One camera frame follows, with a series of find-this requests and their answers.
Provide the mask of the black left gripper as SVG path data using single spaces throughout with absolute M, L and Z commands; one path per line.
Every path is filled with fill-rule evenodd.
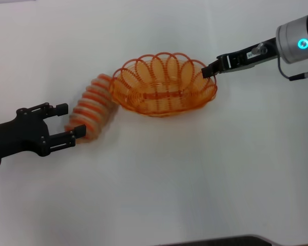
M 32 108 L 21 108 L 16 117 L 0 124 L 0 159 L 24 151 L 44 157 L 52 152 L 75 147 L 76 140 L 86 135 L 86 126 L 49 135 L 44 119 L 68 114 L 68 104 L 55 107 L 46 102 Z

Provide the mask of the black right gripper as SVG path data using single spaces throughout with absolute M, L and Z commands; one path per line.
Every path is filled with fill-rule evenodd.
M 221 73 L 229 73 L 245 70 L 254 67 L 260 63 L 277 58 L 276 39 L 271 38 L 263 43 L 265 52 L 254 55 L 252 50 L 259 46 L 255 44 L 248 48 L 220 55 L 217 60 L 201 69 L 203 78 L 210 78 Z

